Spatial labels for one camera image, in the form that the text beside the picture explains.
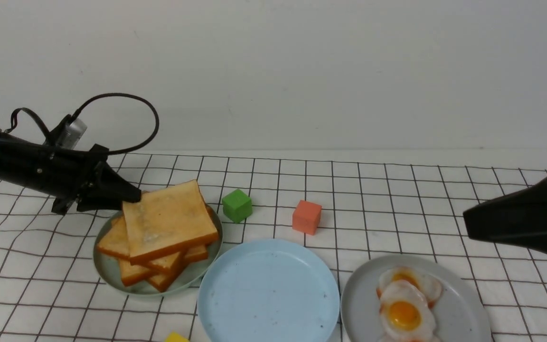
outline white checkered tablecloth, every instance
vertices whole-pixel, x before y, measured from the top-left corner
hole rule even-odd
[[[547,171],[160,154],[115,156],[109,164],[145,190],[197,178],[224,221],[224,250],[258,238],[300,243],[328,264],[341,290],[369,258],[427,258],[477,291],[496,342],[547,342],[547,255],[470,240],[461,218]],[[255,207],[240,224],[219,206],[236,188]],[[291,229],[301,199],[323,206],[315,236]],[[52,201],[0,181],[0,342],[162,342],[173,330],[208,341],[196,316],[198,284],[155,299],[113,290],[92,262],[95,236],[112,212],[55,216]],[[349,342],[341,324],[331,341]]]

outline black cable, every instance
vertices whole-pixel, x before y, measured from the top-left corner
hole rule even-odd
[[[156,135],[158,134],[158,130],[159,130],[159,115],[158,115],[158,111],[156,110],[156,108],[153,106],[153,104],[151,104],[149,101],[143,99],[142,97],[139,97],[139,96],[136,96],[136,95],[125,94],[125,93],[106,93],[106,94],[96,95],[96,96],[92,97],[88,101],[85,101],[85,103],[82,104],[82,106],[80,106],[80,108],[78,108],[74,112],[74,114],[72,115],[72,117],[70,119],[70,122],[72,123],[75,119],[77,119],[77,117],[82,112],[82,110],[86,106],[88,106],[90,103],[92,103],[95,100],[102,99],[104,97],[127,97],[129,99],[138,100],[138,101],[141,101],[144,104],[146,104],[149,107],[149,109],[153,112],[153,117],[156,121],[155,127],[153,128],[153,132],[150,134],[150,136],[147,139],[145,139],[145,141],[143,141],[142,143],[139,143],[138,145],[128,147],[127,149],[113,150],[113,151],[75,151],[75,150],[71,150],[71,149],[63,149],[63,147],[58,147],[58,146],[54,146],[54,145],[39,145],[38,143],[32,143],[32,142],[28,142],[28,141],[10,141],[8,139],[3,139],[3,138],[0,138],[0,145],[24,146],[24,147],[29,147],[29,148],[33,148],[33,149],[41,149],[41,150],[47,151],[47,152],[54,152],[54,153],[64,152],[66,154],[77,154],[77,155],[82,155],[82,156],[86,156],[86,155],[111,156],[111,155],[114,155],[114,154],[124,154],[124,153],[129,153],[129,152],[141,149],[142,147],[145,147],[148,143],[150,143],[156,137]]]
[[[41,120],[41,117],[39,117],[39,115],[37,115],[34,111],[28,108],[24,108],[24,107],[17,108],[13,112],[11,112],[11,116],[9,117],[10,127],[4,132],[10,133],[16,129],[16,127],[18,126],[18,113],[20,113],[21,111],[24,111],[25,113],[27,113],[31,117],[31,119],[35,121],[35,123],[37,124],[37,127],[39,127],[39,130],[41,130],[41,133],[46,137],[46,141],[48,145],[54,146],[55,145],[54,138],[52,138],[52,136],[50,135],[50,131],[47,129],[46,124]]]

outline gray plate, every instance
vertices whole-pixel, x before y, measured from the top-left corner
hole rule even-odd
[[[178,292],[184,288],[189,287],[193,282],[197,281],[200,277],[202,277],[210,265],[215,261],[215,259],[219,256],[219,252],[221,251],[221,242],[223,240],[223,228],[221,225],[221,220],[219,219],[219,216],[216,214],[213,214],[210,216],[213,223],[215,224],[215,227],[219,231],[219,240],[213,242],[210,244],[210,246],[207,247],[208,249],[208,258],[206,260],[202,260],[200,262],[194,262],[191,265],[189,265],[183,273],[179,275],[178,278],[170,285],[167,291],[160,293],[158,290],[156,290],[153,286],[149,285],[148,282],[142,281],[138,284],[135,284],[133,286],[124,286],[122,284],[122,280],[120,278],[120,269],[117,265],[117,260],[115,258],[106,256],[102,253],[100,253],[96,246],[98,245],[98,242],[101,238],[109,230],[111,229],[111,220],[115,217],[121,216],[121,212],[117,212],[115,215],[113,215],[111,218],[107,220],[107,222],[104,223],[103,227],[100,229],[100,232],[98,233],[98,236],[96,238],[96,241],[94,242],[94,266],[96,267],[96,271],[100,275],[101,278],[103,278],[104,282],[109,284],[110,286],[113,286],[117,290],[120,290],[121,292],[124,292],[125,294],[134,295],[134,296],[162,296],[162,295],[169,295],[173,294],[175,292]]]
[[[349,277],[341,296],[341,320],[352,342],[376,342],[384,335],[379,322],[377,285],[381,273],[409,266],[429,273],[443,284],[443,295],[432,312],[434,332],[442,342],[490,342],[489,317],[478,295],[457,275],[423,258],[393,255],[366,262]]]

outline robotic arm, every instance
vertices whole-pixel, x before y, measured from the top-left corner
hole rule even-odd
[[[538,184],[464,212],[474,240],[529,247],[547,254],[547,177]]]
[[[109,151],[94,145],[89,151],[72,150],[85,132],[85,125],[77,117],[88,104],[104,97],[128,97],[139,100],[152,110],[156,126],[148,139],[135,147]],[[17,115],[26,111],[37,123],[46,142],[43,145],[15,138],[9,133],[16,128]],[[159,129],[155,108],[145,99],[123,93],[110,93],[93,97],[73,115],[48,132],[41,119],[28,108],[19,108],[11,115],[11,128],[0,129],[0,180],[56,197],[52,212],[64,215],[71,204],[77,202],[80,212],[96,209],[121,210],[122,201],[138,202],[141,190],[117,175],[107,164],[109,155],[128,153],[147,145]]]

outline stack of toast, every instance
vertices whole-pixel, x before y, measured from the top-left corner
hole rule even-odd
[[[208,258],[219,233],[196,180],[143,194],[123,204],[123,216],[98,242],[100,253],[117,259],[124,286],[148,282],[164,292],[192,262]]]

